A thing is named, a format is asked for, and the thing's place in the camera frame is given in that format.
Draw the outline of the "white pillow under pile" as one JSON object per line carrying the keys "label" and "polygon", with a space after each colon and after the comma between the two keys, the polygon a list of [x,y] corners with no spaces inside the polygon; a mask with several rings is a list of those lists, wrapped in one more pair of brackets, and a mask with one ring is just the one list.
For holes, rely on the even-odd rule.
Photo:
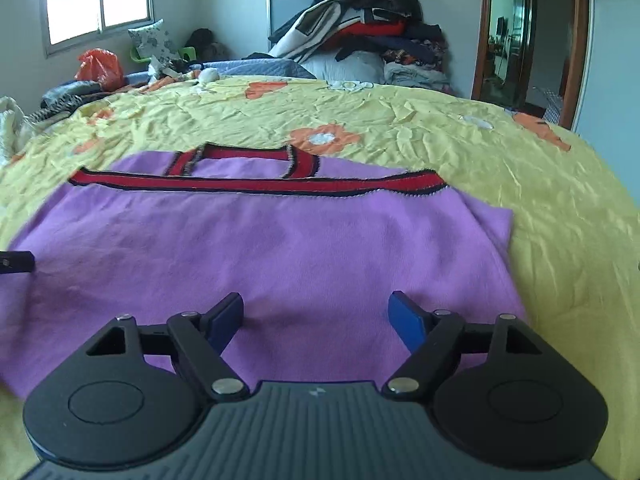
{"label": "white pillow under pile", "polygon": [[315,53],[302,66],[317,79],[326,81],[384,82],[384,62],[375,53],[356,51],[341,61],[336,56],[336,51]]}

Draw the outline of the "white checkered laundry basket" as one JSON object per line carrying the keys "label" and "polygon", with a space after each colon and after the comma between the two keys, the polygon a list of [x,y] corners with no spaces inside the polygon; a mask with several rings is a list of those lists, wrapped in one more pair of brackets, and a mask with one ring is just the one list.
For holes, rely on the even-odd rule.
{"label": "white checkered laundry basket", "polygon": [[540,93],[547,102],[542,119],[545,122],[550,122],[550,124],[559,125],[564,106],[562,96],[559,96],[548,88],[535,86],[534,89]]}

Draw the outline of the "green plastic chair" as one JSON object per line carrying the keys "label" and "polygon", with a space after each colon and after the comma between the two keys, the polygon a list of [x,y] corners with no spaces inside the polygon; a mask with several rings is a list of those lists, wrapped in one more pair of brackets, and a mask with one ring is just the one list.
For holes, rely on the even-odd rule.
{"label": "green plastic chair", "polygon": [[[179,48],[178,55],[180,55],[180,58],[188,62],[193,62],[196,60],[196,51],[194,47]],[[145,64],[151,62],[150,58],[142,58],[135,47],[132,47],[130,49],[129,56],[131,58],[131,61],[134,63]]]}

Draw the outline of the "brown wooden door frame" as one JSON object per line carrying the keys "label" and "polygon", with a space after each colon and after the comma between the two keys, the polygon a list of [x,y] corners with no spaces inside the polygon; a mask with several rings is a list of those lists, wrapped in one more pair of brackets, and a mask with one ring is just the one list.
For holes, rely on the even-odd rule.
{"label": "brown wooden door frame", "polygon": [[591,0],[482,0],[471,98],[542,114],[561,100],[558,124],[574,128],[586,81]]}

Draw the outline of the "pile of mixed clothes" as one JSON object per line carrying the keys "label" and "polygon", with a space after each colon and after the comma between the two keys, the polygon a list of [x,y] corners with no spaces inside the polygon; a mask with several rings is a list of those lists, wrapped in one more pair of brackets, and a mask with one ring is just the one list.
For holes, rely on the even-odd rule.
{"label": "pile of mixed clothes", "polygon": [[423,19],[419,0],[314,0],[271,36],[274,45],[255,58],[283,58],[302,65],[311,55],[371,52],[384,62],[392,86],[451,94],[447,39]]}

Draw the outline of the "black bag on chair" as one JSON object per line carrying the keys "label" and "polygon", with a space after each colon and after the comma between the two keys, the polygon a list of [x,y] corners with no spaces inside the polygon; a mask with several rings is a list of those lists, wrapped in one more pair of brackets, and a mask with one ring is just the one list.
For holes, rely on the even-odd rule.
{"label": "black bag on chair", "polygon": [[227,47],[219,42],[208,28],[195,29],[184,46],[193,48],[196,58],[202,62],[228,61],[229,59]]}

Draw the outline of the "yellow floral bed sheet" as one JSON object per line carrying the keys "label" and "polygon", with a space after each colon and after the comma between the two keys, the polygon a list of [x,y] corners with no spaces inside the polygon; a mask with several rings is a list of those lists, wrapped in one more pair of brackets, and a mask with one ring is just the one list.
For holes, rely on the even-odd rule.
{"label": "yellow floral bed sheet", "polygon": [[514,213],[511,268],[529,321],[605,397],[597,464],[639,474],[639,209],[579,136],[537,138],[499,107],[421,89],[226,77],[130,91],[84,107],[32,139],[1,171],[9,243],[75,169],[204,142],[291,143],[409,170]]}

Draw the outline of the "orange plastic bag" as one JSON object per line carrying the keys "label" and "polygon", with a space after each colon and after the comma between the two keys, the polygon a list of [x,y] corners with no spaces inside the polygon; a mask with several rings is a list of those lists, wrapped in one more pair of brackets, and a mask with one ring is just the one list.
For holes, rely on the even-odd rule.
{"label": "orange plastic bag", "polygon": [[125,85],[125,74],[115,53],[91,49],[84,52],[78,61],[76,80],[94,81],[105,91],[115,91]]}

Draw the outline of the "grey monitor screen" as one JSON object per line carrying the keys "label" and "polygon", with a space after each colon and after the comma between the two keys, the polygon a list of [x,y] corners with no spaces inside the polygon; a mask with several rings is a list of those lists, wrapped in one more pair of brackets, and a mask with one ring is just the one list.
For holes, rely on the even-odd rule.
{"label": "grey monitor screen", "polygon": [[268,46],[274,42],[271,36],[294,15],[311,6],[314,0],[266,0]]}

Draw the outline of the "small white stuffed toy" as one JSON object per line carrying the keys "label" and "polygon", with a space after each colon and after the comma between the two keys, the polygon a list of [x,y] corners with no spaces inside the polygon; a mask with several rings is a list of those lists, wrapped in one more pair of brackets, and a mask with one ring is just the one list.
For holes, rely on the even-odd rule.
{"label": "small white stuffed toy", "polygon": [[220,79],[220,73],[216,68],[207,67],[203,68],[198,74],[198,82],[200,84],[209,84]]}

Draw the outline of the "floral white cushion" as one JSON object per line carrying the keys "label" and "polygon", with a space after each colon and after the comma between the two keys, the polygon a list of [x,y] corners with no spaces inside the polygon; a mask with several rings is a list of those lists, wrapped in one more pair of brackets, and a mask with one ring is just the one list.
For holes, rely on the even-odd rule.
{"label": "floral white cushion", "polygon": [[158,20],[151,25],[130,28],[128,35],[138,58],[142,60],[156,58],[160,62],[170,62],[180,58],[179,50],[165,28],[163,20]]}

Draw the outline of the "purple sweater red trim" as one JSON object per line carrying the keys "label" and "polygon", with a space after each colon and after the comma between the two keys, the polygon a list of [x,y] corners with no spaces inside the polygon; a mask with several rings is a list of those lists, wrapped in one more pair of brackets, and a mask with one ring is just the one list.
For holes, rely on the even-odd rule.
{"label": "purple sweater red trim", "polygon": [[382,382],[407,355],[386,314],[396,290],[470,322],[523,314],[512,218],[433,170],[292,146],[79,169],[11,242],[36,268],[1,282],[1,379],[26,396],[117,315],[158,324],[237,292],[224,358],[247,382]]}

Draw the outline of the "blue grey quilt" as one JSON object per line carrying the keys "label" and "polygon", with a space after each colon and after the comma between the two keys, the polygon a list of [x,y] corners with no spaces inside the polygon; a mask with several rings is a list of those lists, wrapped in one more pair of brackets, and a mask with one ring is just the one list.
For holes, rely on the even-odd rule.
{"label": "blue grey quilt", "polygon": [[216,68],[220,73],[220,79],[234,76],[314,79],[314,75],[307,72],[303,66],[283,58],[249,58],[248,60],[204,63],[179,62],[178,73],[186,74],[192,70],[202,70],[207,67]]}

